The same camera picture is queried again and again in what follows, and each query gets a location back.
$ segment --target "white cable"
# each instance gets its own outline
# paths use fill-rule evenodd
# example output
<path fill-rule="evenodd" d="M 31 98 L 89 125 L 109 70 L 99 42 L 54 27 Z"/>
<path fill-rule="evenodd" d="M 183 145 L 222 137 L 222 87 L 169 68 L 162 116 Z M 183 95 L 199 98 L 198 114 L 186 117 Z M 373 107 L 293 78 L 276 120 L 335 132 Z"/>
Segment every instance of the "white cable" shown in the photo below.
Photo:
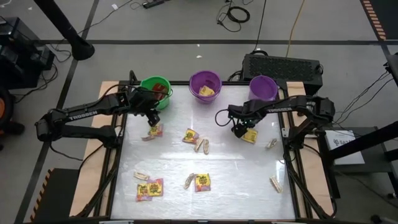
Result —
<path fill-rule="evenodd" d="M 7 3 L 1 4 L 0 7 L 5 7 L 5 6 L 7 6 L 8 4 L 10 4 L 11 2 L 12 2 L 12 0 L 8 1 Z"/>

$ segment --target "green bucket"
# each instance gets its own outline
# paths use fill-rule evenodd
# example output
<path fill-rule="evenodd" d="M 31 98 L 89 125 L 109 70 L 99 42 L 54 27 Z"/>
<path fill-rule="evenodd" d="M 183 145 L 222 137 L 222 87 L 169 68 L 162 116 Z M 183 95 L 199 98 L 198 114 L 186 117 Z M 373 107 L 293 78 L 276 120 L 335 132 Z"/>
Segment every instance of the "green bucket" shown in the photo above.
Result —
<path fill-rule="evenodd" d="M 167 94 L 169 94 L 169 95 L 166 96 L 165 98 L 163 98 L 162 100 L 160 100 L 159 105 L 157 105 L 157 107 L 156 107 L 156 109 L 161 110 L 161 109 L 164 109 L 167 105 L 169 105 L 169 102 L 170 102 L 170 96 L 171 96 L 171 92 L 172 92 L 172 86 L 170 85 L 170 82 L 162 76 L 154 76 L 154 77 L 149 77 L 149 78 L 141 81 L 140 86 L 147 88 L 148 90 L 152 90 L 152 88 L 157 83 L 162 84 L 162 85 L 166 86 L 166 88 L 169 89 L 169 91 L 167 92 Z"/>

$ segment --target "metal pole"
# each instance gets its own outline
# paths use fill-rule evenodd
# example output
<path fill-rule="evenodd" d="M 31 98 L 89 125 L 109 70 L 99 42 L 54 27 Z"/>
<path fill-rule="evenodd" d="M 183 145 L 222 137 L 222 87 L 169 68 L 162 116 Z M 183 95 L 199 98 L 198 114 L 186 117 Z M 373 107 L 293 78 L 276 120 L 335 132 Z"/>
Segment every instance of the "metal pole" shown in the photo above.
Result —
<path fill-rule="evenodd" d="M 94 47 L 78 35 L 75 28 L 73 28 L 54 0 L 34 1 L 63 37 L 68 40 L 72 47 L 72 56 L 74 59 L 86 60 L 93 56 L 95 52 Z"/>

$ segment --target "candy packet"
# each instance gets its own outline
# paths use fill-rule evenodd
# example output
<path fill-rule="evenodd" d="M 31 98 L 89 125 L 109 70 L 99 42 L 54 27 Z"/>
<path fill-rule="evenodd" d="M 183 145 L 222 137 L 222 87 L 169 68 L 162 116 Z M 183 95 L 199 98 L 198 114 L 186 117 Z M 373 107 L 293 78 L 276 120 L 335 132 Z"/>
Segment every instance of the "candy packet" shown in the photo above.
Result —
<path fill-rule="evenodd" d="M 182 141 L 195 144 L 197 142 L 198 138 L 199 138 L 199 134 L 196 131 L 188 128 L 187 131 L 185 132 L 185 136 L 182 139 Z"/>
<path fill-rule="evenodd" d="M 195 175 L 195 191 L 209 191 L 210 188 L 210 176 L 209 174 L 197 174 Z"/>
<path fill-rule="evenodd" d="M 163 178 L 156 180 L 147 180 L 147 185 L 149 196 L 163 196 Z"/>
<path fill-rule="evenodd" d="M 158 123 L 155 126 L 150 127 L 148 135 L 162 137 L 163 136 L 163 124 Z"/>
<path fill-rule="evenodd" d="M 214 90 L 212 90 L 208 86 L 202 86 L 199 89 L 199 95 L 201 95 L 201 96 L 212 96 L 212 95 L 214 95 Z"/>
<path fill-rule="evenodd" d="M 256 143 L 257 134 L 258 132 L 255 129 L 248 128 L 247 133 L 242 136 L 242 140 L 254 144 Z"/>
<path fill-rule="evenodd" d="M 137 202 L 151 201 L 152 197 L 148 195 L 148 184 L 137 184 Z"/>

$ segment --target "gray floor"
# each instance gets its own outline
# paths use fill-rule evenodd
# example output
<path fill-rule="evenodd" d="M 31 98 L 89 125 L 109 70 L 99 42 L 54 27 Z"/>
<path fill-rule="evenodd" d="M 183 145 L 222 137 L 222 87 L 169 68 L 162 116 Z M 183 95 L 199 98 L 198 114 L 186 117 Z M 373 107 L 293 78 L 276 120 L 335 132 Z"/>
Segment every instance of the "gray floor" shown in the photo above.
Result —
<path fill-rule="evenodd" d="M 237 5 L 242 5 L 241 1 L 235 1 Z M 120 6 L 124 2 L 126 0 L 99 1 L 93 23 L 111 12 L 112 4 Z M 93 0 L 58 0 L 57 3 L 76 30 L 84 29 Z M 101 24 L 92 27 L 88 39 L 255 40 L 261 20 L 262 3 L 263 1 L 255 0 L 245 6 L 251 13 L 251 20 L 243 24 L 242 30 L 237 33 L 230 33 L 216 25 L 215 17 L 223 5 L 222 0 L 173 0 L 150 10 L 139 8 L 135 11 L 127 5 Z M 289 39 L 300 3 L 299 0 L 268 0 L 260 38 Z M 41 39 L 62 38 L 33 1 L 13 0 L 5 8 L 0 8 L 0 15 L 19 16 Z M 231 29 L 236 28 L 235 25 L 226 21 L 226 26 Z M 359 0 L 307 0 L 297 23 L 294 39 L 377 40 Z M 188 80 L 198 70 L 214 70 L 225 80 L 240 69 L 244 54 L 253 47 L 248 44 L 95 45 L 94 56 L 78 62 L 64 107 L 94 101 L 98 97 L 102 81 L 125 80 L 131 69 L 139 79 L 162 75 L 170 80 Z M 287 48 L 286 45 L 258 47 L 275 56 L 284 56 Z M 67 46 L 61 45 L 61 48 L 67 49 Z M 389 46 L 389 50 L 392 54 L 398 52 L 398 46 Z M 386 61 L 381 47 L 376 45 L 293 45 L 289 56 L 321 61 L 325 73 L 324 85 L 319 95 L 334 101 L 337 111 L 342 110 L 384 72 L 382 65 Z M 70 59 L 65 63 L 57 63 L 60 71 L 58 78 L 46 90 L 28 96 L 16 106 L 15 119 L 26 125 L 26 132 L 18 137 L 8 136 L 1 139 L 6 147 L 0 152 L 0 190 L 3 192 L 0 223 L 12 223 L 15 219 L 42 146 L 36 139 L 34 122 L 57 104 L 71 62 Z M 369 91 L 358 105 L 369 99 L 381 85 L 382 83 Z M 394 82 L 390 82 L 370 104 L 353 113 L 343 123 L 344 126 L 383 127 L 396 121 L 396 92 L 397 87 Z M 79 124 L 89 126 L 91 120 L 81 120 Z M 397 143 L 390 141 L 386 146 L 394 149 L 398 146 Z M 71 156 L 83 157 L 85 144 L 86 141 L 83 140 L 61 139 L 53 145 Z M 53 167 L 76 169 L 78 166 L 78 162 L 48 153 L 25 220 L 28 220 L 32 211 L 46 170 Z M 392 192 L 387 175 L 375 174 L 360 178 L 382 194 Z M 398 219 L 396 209 L 356 182 L 338 177 L 338 185 L 342 195 L 338 200 L 339 219 L 368 222 L 368 218 L 374 213 Z"/>

